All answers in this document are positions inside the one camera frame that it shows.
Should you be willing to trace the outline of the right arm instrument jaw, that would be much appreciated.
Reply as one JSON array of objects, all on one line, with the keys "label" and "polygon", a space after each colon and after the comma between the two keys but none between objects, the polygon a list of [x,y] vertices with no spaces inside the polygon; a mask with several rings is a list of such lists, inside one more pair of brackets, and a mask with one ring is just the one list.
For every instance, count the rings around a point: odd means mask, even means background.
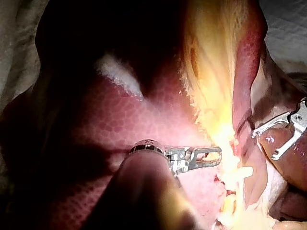
[{"label": "right arm instrument jaw", "polygon": [[287,117],[286,118],[282,118],[282,117],[272,118],[268,122],[260,125],[256,129],[254,129],[251,132],[251,137],[255,138],[256,136],[260,136],[266,130],[270,129],[271,127],[273,127],[275,125],[279,125],[279,124],[289,124],[289,121],[288,121]]},{"label": "right arm instrument jaw", "polygon": [[294,126],[274,128],[272,138],[274,151],[271,159],[274,161],[280,160],[301,138],[302,132]]}]

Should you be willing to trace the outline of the left arm instrument jaw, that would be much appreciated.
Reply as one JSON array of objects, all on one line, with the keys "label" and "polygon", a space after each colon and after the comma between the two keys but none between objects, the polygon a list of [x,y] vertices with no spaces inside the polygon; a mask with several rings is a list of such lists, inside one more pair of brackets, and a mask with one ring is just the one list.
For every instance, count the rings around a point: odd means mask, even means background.
[{"label": "left arm instrument jaw", "polygon": [[189,168],[215,167],[222,160],[222,150],[218,146],[195,147],[191,152]]}]

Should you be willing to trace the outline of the right arm instrument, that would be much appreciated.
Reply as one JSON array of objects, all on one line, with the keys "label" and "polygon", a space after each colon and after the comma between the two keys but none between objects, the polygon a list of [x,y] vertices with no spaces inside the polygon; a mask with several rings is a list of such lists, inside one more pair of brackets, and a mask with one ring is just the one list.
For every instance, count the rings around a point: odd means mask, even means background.
[{"label": "right arm instrument", "polygon": [[289,115],[289,124],[296,130],[305,132],[307,128],[307,98],[303,98],[297,104],[296,109]]}]

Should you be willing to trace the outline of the left arm instrument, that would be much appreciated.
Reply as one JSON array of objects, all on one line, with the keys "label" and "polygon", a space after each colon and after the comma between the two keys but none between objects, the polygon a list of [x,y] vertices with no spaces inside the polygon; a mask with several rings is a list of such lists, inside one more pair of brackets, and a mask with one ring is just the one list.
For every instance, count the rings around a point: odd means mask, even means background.
[{"label": "left arm instrument", "polygon": [[141,150],[157,152],[163,155],[168,162],[169,169],[173,174],[186,173],[192,156],[192,147],[187,146],[164,146],[156,140],[143,139],[135,143],[130,154]]}]

